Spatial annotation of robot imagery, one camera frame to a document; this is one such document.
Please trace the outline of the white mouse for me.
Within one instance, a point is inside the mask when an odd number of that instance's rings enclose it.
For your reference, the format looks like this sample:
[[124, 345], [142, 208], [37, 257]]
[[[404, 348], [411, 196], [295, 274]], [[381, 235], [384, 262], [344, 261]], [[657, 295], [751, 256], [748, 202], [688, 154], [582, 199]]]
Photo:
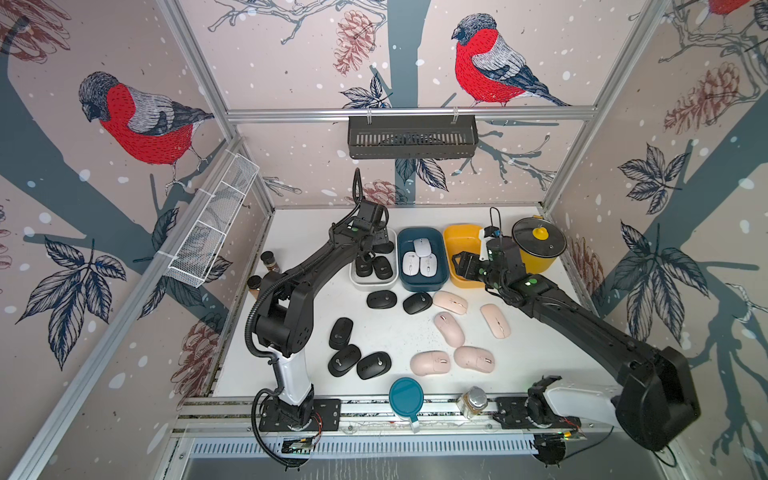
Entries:
[[408, 251], [403, 255], [401, 272], [408, 277], [413, 277], [420, 273], [420, 257], [414, 251]]
[[427, 238], [417, 238], [413, 240], [414, 253], [420, 257], [429, 257], [432, 254], [431, 243]]
[[419, 258], [419, 273], [426, 277], [432, 278], [437, 274], [438, 259], [435, 254], [429, 254]]

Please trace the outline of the black mouse small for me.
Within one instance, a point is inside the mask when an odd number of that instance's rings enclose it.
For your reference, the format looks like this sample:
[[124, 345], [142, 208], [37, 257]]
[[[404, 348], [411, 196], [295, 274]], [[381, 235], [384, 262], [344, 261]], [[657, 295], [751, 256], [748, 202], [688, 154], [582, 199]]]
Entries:
[[376, 256], [372, 261], [373, 271], [379, 280], [389, 280], [394, 275], [390, 261], [385, 256]]

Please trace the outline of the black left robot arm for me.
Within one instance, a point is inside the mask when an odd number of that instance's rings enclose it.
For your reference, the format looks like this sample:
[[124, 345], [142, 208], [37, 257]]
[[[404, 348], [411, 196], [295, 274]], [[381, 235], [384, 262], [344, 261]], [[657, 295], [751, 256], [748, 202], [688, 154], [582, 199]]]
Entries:
[[272, 367], [277, 387], [264, 394], [291, 429], [307, 426], [313, 415], [314, 385], [304, 348], [314, 328], [314, 300], [326, 283], [357, 259], [371, 260], [374, 247], [388, 239], [387, 207], [364, 195], [361, 172], [352, 182], [354, 206], [331, 224], [328, 240], [299, 265], [262, 280], [244, 330], [248, 352]]

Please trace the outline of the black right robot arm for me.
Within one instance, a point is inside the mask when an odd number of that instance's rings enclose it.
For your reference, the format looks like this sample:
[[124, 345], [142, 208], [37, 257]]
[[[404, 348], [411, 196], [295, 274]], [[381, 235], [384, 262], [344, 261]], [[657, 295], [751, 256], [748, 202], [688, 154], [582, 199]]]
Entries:
[[483, 283], [505, 304], [559, 332], [614, 379], [603, 387], [567, 383], [557, 375], [542, 378], [529, 388], [526, 401], [535, 425], [548, 427], [567, 417], [595, 420], [660, 451], [700, 418], [691, 368], [679, 351], [621, 332], [547, 277], [528, 273], [516, 244], [495, 238], [486, 256], [462, 251], [451, 263], [459, 277]]

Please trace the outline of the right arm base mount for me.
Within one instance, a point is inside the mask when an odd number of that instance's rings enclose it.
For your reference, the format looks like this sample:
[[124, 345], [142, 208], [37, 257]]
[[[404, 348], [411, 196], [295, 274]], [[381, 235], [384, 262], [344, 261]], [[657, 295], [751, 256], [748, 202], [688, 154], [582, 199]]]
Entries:
[[503, 429], [580, 429], [578, 417], [556, 414], [545, 399], [547, 388], [561, 379], [557, 375], [543, 376], [528, 388], [525, 395], [497, 397], [497, 410], [491, 418]]

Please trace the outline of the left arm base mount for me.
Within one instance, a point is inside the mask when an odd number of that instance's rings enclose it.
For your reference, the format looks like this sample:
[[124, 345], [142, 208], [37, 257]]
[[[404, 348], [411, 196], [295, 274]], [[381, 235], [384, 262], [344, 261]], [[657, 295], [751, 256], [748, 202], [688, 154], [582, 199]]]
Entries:
[[317, 432], [319, 428], [334, 432], [339, 428], [340, 418], [340, 399], [311, 399], [296, 406], [268, 397], [256, 410], [260, 432]]

